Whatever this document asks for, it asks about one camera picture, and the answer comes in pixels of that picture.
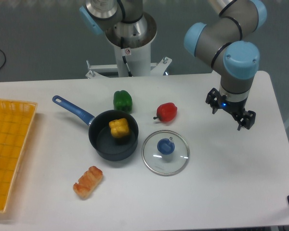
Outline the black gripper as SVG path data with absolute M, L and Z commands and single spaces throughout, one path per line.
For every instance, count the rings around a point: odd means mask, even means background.
M 250 129 L 256 119 L 256 113 L 254 111 L 245 111 L 246 101 L 247 99 L 239 102 L 231 102 L 225 95 L 221 96 L 216 88 L 212 88 L 207 94 L 205 103 L 210 105 L 213 114 L 219 109 L 223 109 L 233 115 L 234 120 L 238 123 L 237 130 L 241 130 L 241 128 Z

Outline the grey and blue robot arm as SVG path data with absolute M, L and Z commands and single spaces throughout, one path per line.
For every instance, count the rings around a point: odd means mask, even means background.
M 192 25 L 184 37 L 184 47 L 221 77 L 219 89 L 212 89 L 206 97 L 213 112 L 222 109 L 240 128 L 250 129 L 256 114 L 246 111 L 245 104 L 259 69 L 260 53 L 244 37 L 264 24 L 267 10 L 259 0 L 212 0 L 210 5 L 219 21 L 212 26 Z M 157 24 L 143 10 L 142 1 L 88 0 L 79 12 L 88 29 L 105 34 L 114 47 L 120 77 L 153 74 L 151 42 Z

